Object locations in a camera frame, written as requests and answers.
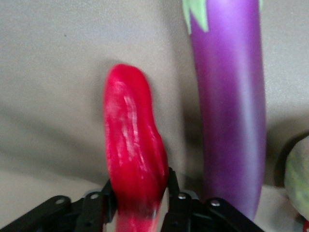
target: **green calyx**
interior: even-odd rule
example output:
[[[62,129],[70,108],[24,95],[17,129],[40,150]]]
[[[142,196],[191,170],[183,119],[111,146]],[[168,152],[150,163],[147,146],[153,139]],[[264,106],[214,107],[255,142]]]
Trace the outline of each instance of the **green calyx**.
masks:
[[[259,9],[262,10],[263,0],[259,0]],[[190,13],[197,20],[199,26],[204,32],[208,32],[208,19],[207,19],[207,4],[206,0],[183,0],[183,15],[187,23],[188,32],[191,34],[191,20]]]

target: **purple eggplant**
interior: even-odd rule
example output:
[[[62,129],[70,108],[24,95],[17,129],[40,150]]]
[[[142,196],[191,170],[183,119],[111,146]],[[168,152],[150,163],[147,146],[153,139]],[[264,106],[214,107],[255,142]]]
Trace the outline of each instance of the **purple eggplant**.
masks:
[[[203,198],[254,219],[263,184],[266,110],[258,0],[184,0],[204,143]]]

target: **red chili pepper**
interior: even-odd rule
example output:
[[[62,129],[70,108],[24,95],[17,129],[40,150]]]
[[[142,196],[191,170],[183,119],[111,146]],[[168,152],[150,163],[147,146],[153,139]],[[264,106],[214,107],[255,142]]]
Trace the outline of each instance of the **red chili pepper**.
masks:
[[[309,232],[309,221],[307,220],[304,223],[303,232]]]
[[[104,94],[108,172],[118,203],[117,232],[155,232],[169,166],[149,85],[136,67],[110,71]]]

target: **small red object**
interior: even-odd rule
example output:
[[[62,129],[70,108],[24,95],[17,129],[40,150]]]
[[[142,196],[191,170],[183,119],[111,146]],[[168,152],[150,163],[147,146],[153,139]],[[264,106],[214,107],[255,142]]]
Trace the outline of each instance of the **small red object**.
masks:
[[[155,232],[169,166],[143,73],[114,66],[103,106],[108,172],[118,204],[116,231]]]
[[[307,220],[304,223],[303,232],[309,232],[309,221]]]

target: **silver screw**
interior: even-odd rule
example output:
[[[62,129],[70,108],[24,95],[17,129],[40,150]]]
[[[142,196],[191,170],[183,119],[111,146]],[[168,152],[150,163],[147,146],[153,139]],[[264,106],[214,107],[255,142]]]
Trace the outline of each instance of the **silver screw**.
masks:
[[[92,194],[92,195],[90,196],[90,199],[96,199],[96,198],[98,198],[98,194],[97,194],[97,193]]]
[[[61,199],[56,201],[56,204],[62,204],[62,203],[64,203],[64,199],[63,198],[61,198]]]
[[[186,199],[187,197],[184,193],[181,192],[181,193],[178,194],[178,198],[183,200],[183,199]]]
[[[218,206],[220,206],[220,202],[218,202],[217,200],[212,200],[211,205],[218,207]]]

